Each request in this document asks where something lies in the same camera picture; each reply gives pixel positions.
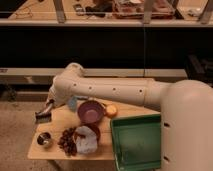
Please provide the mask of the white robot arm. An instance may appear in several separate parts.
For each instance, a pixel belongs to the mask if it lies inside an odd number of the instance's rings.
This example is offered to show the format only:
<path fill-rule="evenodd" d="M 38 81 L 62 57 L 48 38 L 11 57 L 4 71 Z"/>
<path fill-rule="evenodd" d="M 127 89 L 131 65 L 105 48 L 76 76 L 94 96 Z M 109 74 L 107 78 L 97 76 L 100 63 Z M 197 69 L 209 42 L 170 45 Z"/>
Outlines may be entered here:
<path fill-rule="evenodd" d="M 197 80 L 166 83 L 86 78 L 78 63 L 53 78 L 48 97 L 59 107 L 90 96 L 161 112 L 161 171 L 213 171 L 213 88 Z"/>

